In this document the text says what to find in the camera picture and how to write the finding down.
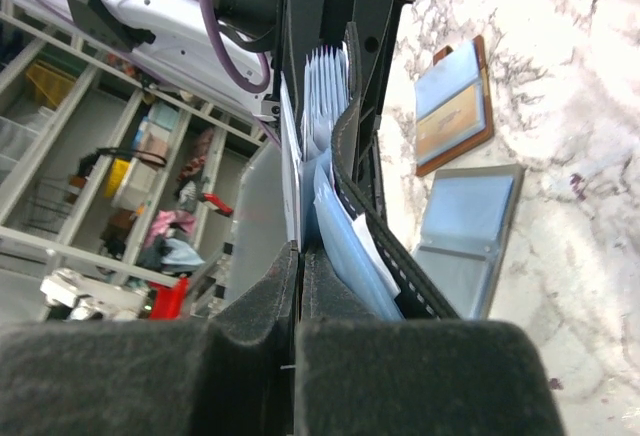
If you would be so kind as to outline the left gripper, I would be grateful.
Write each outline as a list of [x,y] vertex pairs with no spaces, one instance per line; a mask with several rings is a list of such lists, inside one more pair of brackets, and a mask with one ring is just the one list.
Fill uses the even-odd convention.
[[403,6],[415,0],[284,0],[282,70],[295,116],[303,112],[306,57],[338,47],[356,24],[365,110],[382,111]]

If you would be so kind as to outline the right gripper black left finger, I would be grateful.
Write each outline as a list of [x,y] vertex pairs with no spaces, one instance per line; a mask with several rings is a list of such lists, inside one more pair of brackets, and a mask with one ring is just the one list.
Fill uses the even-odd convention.
[[5,435],[286,435],[298,252],[217,316],[1,332]]

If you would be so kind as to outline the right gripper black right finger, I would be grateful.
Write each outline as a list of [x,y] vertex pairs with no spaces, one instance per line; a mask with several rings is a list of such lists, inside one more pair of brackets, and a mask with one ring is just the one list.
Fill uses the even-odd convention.
[[538,350],[503,321],[385,322],[300,257],[298,435],[561,435]]

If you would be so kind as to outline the black card holder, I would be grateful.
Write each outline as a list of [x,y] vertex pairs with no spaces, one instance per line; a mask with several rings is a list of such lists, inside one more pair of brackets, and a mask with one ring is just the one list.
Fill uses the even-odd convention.
[[303,305],[337,317],[456,319],[353,175],[363,69],[358,28],[349,22],[340,46],[308,53],[300,116],[288,85],[280,88],[285,218],[304,256]]

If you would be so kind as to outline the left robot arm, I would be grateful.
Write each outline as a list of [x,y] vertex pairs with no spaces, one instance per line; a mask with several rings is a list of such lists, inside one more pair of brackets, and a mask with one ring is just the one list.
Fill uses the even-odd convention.
[[67,0],[75,25],[139,55],[161,78],[273,117],[282,94],[308,108],[316,51],[346,50],[344,72],[380,107],[399,15],[413,0]]

